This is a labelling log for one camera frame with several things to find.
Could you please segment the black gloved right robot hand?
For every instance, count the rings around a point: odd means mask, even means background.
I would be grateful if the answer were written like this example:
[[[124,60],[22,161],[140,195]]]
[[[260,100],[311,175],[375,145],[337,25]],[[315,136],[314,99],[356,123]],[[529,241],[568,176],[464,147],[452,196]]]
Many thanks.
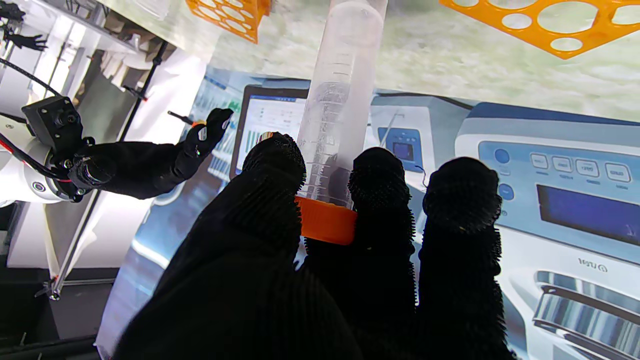
[[[222,140],[233,110],[215,108],[176,144],[119,141],[85,146],[71,160],[68,177],[79,189],[136,199],[169,193],[192,178]]]

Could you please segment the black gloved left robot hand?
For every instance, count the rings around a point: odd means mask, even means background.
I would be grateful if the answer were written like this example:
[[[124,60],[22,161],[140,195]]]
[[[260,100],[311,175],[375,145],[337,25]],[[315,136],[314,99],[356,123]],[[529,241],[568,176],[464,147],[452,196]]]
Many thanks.
[[[306,240],[295,195],[306,167],[274,133],[201,212],[114,360],[514,360],[506,343],[499,175],[470,157],[430,175],[419,278],[402,162],[353,163],[352,244]]]

